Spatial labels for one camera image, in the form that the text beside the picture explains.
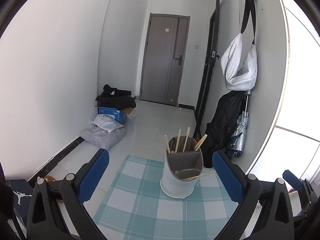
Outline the brown shoe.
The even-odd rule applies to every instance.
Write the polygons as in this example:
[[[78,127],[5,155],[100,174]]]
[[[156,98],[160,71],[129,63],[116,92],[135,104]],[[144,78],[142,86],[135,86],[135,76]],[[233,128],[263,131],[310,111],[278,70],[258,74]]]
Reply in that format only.
[[[49,175],[45,176],[45,180],[46,180],[47,182],[56,181],[55,178],[53,178],[52,176],[49,176]]]

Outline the navy jordan shoe box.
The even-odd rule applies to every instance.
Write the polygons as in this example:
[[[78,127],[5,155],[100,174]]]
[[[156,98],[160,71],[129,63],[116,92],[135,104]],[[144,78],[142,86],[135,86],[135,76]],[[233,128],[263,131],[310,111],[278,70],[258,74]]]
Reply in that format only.
[[[14,193],[15,215],[26,228],[33,188],[25,179],[6,180],[6,184],[13,190]]]

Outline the chopstick leaning in front compartment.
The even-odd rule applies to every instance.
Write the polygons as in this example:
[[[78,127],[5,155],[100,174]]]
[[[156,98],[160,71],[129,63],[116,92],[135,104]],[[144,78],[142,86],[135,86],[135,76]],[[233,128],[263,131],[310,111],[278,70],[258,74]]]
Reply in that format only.
[[[208,176],[208,175],[211,175],[211,174],[216,174],[216,171],[209,172],[209,173],[204,173],[204,174],[200,174],[200,175],[198,175],[198,176],[193,176],[193,177],[185,178],[185,179],[182,179],[182,181],[190,181],[190,180],[197,179],[197,178],[201,178],[201,177]]]

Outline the silver folded umbrella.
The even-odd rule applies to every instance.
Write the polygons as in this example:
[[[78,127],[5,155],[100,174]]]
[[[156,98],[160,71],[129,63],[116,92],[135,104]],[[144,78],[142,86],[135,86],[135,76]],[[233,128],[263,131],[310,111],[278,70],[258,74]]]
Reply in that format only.
[[[229,144],[226,150],[226,154],[229,157],[229,159],[240,157],[240,155],[244,150],[248,119],[249,119],[248,110],[247,110],[248,100],[251,94],[252,94],[251,90],[247,90],[245,92],[245,95],[246,95],[245,110],[239,115],[237,119],[236,129],[232,134],[232,137],[229,141]]]

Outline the white grey utensil holder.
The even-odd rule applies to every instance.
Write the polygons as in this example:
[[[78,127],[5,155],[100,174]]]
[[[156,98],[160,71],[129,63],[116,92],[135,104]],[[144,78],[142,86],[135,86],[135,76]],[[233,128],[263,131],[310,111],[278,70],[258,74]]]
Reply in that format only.
[[[184,199],[192,194],[197,179],[190,181],[182,181],[182,179],[201,174],[203,157],[201,150],[194,151],[197,142],[192,137],[189,137],[185,152],[183,153],[185,136],[181,136],[178,152],[175,153],[176,140],[177,137],[173,137],[169,141],[170,154],[167,154],[166,149],[160,186],[167,196]]]

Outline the chopstick in holder rightmost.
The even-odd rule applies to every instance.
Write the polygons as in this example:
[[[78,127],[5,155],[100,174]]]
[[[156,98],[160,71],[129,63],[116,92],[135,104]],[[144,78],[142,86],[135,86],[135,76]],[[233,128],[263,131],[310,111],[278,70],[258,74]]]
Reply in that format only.
[[[207,138],[207,135],[205,134],[200,140],[199,142],[195,145],[194,151],[198,151],[201,147],[201,145],[203,144],[203,142],[205,141],[205,139]]]

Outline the chopstick in holder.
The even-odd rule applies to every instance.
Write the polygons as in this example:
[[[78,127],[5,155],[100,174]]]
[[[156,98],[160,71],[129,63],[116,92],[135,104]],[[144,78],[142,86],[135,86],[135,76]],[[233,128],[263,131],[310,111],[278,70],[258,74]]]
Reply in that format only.
[[[198,151],[201,147],[201,145],[203,144],[203,142],[205,141],[205,139],[207,138],[207,135],[205,134],[200,140],[199,142],[195,145],[194,151]]]
[[[167,135],[164,135],[164,138],[165,138],[165,145],[166,145],[166,149],[167,149],[167,154],[170,154],[171,150],[170,150],[170,146],[169,146]]]
[[[179,144],[180,144],[180,137],[181,137],[181,129],[179,129],[179,131],[178,131],[177,140],[176,140],[176,146],[175,146],[175,153],[178,152],[178,147],[179,147]]]
[[[189,139],[190,129],[191,129],[191,127],[188,127],[188,128],[187,128],[187,132],[186,132],[186,135],[185,135],[185,141],[184,141],[184,145],[183,145],[183,150],[182,150],[183,153],[185,152],[185,149],[186,149],[186,146],[187,146],[187,142],[188,142],[188,139]]]

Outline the white plastic parcel bag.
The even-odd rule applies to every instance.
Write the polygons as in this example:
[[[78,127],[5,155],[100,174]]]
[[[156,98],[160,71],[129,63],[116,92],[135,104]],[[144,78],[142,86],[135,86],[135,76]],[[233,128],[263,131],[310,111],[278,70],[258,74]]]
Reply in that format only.
[[[106,114],[98,114],[96,118],[92,121],[92,124],[106,130],[108,133],[115,131],[116,129],[120,129],[123,127],[122,124],[109,117]]]

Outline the black backpack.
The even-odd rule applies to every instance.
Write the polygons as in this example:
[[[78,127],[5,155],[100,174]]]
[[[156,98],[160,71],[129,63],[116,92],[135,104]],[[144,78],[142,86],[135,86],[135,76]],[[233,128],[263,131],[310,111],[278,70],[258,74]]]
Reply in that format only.
[[[207,137],[200,147],[204,167],[212,168],[213,153],[228,145],[245,105],[246,95],[243,91],[232,90],[219,99],[215,114],[206,126]]]

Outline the blue cardboard box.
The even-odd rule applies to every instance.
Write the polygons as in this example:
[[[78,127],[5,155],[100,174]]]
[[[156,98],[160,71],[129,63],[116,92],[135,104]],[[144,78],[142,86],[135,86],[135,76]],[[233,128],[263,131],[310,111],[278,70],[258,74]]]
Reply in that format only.
[[[98,114],[106,114],[122,125],[125,124],[127,117],[134,110],[131,107],[124,108],[122,110],[117,110],[116,108],[108,108],[108,107],[97,107],[97,109],[98,109]]]

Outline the chopstick in holder leftmost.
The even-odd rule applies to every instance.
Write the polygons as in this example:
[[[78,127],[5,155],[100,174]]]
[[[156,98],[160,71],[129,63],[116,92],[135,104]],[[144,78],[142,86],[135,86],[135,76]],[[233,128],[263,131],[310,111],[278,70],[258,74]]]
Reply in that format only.
[[[170,150],[170,146],[169,146],[167,135],[164,135],[164,138],[165,138],[165,145],[166,145],[166,149],[167,149],[167,154],[170,154],[171,150]]]

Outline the black clothes pile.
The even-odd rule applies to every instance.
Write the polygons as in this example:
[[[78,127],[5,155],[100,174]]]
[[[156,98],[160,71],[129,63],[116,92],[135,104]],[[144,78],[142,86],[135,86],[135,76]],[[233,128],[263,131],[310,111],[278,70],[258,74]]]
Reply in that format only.
[[[135,98],[130,90],[122,90],[104,85],[103,92],[97,96],[98,107],[115,108],[122,110],[125,108],[136,108]]]

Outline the white sling bag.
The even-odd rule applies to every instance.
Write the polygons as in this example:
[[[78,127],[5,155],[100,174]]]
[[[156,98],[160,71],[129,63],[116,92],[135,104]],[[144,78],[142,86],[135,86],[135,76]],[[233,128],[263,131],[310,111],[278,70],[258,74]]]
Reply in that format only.
[[[252,20],[253,34],[255,34],[257,16],[254,0],[245,0],[240,33],[231,41],[220,60],[228,90],[249,91],[255,87],[258,73],[255,40],[252,41],[246,58],[244,60],[241,59],[243,34],[249,19]]]

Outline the grey door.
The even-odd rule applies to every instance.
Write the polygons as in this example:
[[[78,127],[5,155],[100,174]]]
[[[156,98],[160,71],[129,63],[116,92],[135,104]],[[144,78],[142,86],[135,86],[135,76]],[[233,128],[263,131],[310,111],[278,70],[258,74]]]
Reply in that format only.
[[[146,35],[140,99],[177,106],[189,16],[151,14]]]

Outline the black door frame rack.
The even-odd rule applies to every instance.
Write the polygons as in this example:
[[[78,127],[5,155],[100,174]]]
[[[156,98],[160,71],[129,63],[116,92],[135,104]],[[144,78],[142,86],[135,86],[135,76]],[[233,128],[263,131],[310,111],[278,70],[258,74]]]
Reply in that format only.
[[[204,61],[204,69],[202,75],[202,81],[200,85],[199,96],[197,99],[197,105],[195,109],[196,126],[193,133],[193,138],[201,137],[201,123],[206,107],[208,93],[210,89],[210,83],[212,80],[213,69],[216,61],[220,58],[217,55],[217,41],[219,33],[219,20],[220,20],[220,0],[215,0],[215,10],[212,13],[209,20],[209,33],[208,43],[206,50],[206,57]]]

